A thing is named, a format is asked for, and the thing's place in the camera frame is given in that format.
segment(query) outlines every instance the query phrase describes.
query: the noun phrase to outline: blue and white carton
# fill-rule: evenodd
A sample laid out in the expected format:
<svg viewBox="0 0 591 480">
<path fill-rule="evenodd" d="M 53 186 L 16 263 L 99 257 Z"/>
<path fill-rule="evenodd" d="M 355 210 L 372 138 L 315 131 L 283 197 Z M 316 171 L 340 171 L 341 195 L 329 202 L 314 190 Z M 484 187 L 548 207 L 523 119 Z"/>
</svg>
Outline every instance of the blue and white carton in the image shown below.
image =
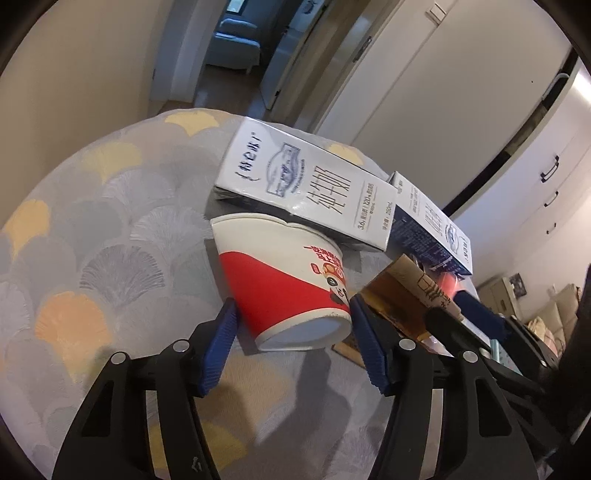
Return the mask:
<svg viewBox="0 0 591 480">
<path fill-rule="evenodd" d="M 218 198 L 308 224 L 349 245 L 388 246 L 397 190 L 305 140 L 246 118 L 215 182 Z"/>
<path fill-rule="evenodd" d="M 470 239 L 399 172 L 390 183 L 397 190 L 390 243 L 411 252 L 433 271 L 472 275 Z"/>
</svg>

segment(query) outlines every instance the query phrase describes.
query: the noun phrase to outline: white door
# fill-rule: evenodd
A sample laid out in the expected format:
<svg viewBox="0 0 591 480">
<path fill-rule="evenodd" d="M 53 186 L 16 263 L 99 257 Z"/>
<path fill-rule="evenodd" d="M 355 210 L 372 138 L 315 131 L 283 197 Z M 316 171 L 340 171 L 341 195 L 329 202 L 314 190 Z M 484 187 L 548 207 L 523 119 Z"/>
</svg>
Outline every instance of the white door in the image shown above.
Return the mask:
<svg viewBox="0 0 591 480">
<path fill-rule="evenodd" d="M 326 0 L 304 0 L 291 20 L 287 32 L 277 45 L 260 87 L 268 110 L 273 107 L 287 72 L 324 12 L 322 7 L 325 3 L 327 3 Z"/>
</svg>

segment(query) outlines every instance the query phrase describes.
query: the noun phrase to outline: pillow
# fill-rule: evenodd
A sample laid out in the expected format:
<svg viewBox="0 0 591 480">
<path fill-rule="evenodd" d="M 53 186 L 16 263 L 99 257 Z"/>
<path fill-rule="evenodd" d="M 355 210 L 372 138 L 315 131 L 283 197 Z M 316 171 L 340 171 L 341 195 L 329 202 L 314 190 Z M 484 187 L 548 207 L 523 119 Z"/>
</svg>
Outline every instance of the pillow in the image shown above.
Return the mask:
<svg viewBox="0 0 591 480">
<path fill-rule="evenodd" d="M 244 20 L 236 20 L 235 18 L 225 18 L 217 29 L 219 33 L 248 38 L 250 40 L 255 39 L 257 30 L 258 27 L 255 24 Z"/>
<path fill-rule="evenodd" d="M 577 287 L 571 283 L 563 288 L 558 295 L 554 297 L 558 313 L 562 319 L 563 326 L 569 320 L 577 315 L 579 309 L 579 297 L 577 296 Z"/>
<path fill-rule="evenodd" d="M 554 340 L 554 335 L 540 317 L 536 317 L 535 319 L 531 320 L 526 325 L 526 327 L 530 332 L 536 335 L 537 338 L 542 340 L 557 357 L 562 355 L 563 348 L 560 348 L 560 351 L 558 350 L 558 346 L 556 345 L 557 342 Z"/>
</svg>

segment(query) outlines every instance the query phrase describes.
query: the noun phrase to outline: screw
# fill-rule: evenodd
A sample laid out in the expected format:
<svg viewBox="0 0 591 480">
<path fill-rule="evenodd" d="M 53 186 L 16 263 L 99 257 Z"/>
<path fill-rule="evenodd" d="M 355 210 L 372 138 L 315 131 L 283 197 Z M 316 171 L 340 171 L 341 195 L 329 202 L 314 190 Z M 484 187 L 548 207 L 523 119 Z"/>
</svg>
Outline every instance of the screw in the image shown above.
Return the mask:
<svg viewBox="0 0 591 480">
<path fill-rule="evenodd" d="M 470 364 L 475 364 L 478 361 L 478 355 L 470 350 L 464 352 L 462 357 L 464 357 L 464 360 Z"/>
<path fill-rule="evenodd" d="M 125 355 L 123 352 L 117 352 L 111 355 L 111 363 L 115 365 L 122 364 L 126 359 L 127 355 Z"/>
<path fill-rule="evenodd" d="M 189 342 L 186 340 L 177 340 L 174 345 L 173 345 L 173 350 L 175 352 L 186 352 L 187 350 L 189 350 Z"/>
<path fill-rule="evenodd" d="M 402 349 L 402 350 L 414 350 L 414 348 L 417 346 L 416 343 L 414 343 L 410 338 L 403 338 L 402 340 L 400 340 L 398 342 L 398 346 Z"/>
</svg>

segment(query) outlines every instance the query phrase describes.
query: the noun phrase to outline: light switch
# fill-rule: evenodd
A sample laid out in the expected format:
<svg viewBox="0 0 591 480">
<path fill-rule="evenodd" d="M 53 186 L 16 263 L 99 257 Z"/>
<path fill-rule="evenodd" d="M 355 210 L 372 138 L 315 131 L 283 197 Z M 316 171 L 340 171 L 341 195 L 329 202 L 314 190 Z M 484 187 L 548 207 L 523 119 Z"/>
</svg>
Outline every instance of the light switch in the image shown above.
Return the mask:
<svg viewBox="0 0 591 480">
<path fill-rule="evenodd" d="M 427 11 L 426 13 L 436 25 L 440 25 L 447 15 L 447 12 L 437 2 L 435 2 L 435 4 L 431 7 L 431 10 Z"/>
</svg>

